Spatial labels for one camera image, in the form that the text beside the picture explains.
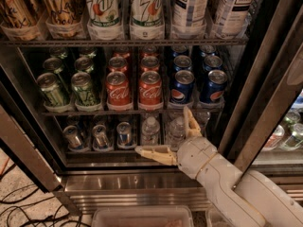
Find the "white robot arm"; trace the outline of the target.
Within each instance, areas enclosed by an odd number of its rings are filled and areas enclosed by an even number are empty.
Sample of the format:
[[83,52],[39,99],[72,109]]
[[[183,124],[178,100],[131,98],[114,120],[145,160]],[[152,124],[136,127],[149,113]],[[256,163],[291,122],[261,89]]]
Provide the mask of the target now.
[[303,227],[303,207],[263,174],[240,171],[205,137],[189,108],[183,109],[186,139],[175,152],[167,145],[138,146],[148,159],[178,168],[197,181],[208,200],[234,227]]

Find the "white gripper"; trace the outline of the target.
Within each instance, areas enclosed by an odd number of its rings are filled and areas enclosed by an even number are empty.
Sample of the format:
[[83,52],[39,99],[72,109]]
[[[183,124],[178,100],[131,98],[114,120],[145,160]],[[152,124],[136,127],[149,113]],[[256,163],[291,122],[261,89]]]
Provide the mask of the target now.
[[195,179],[201,168],[218,153],[205,137],[201,136],[201,128],[188,106],[183,109],[186,140],[180,145],[177,154],[170,150],[169,145],[137,146],[134,150],[140,156],[154,160],[166,166],[177,166]]

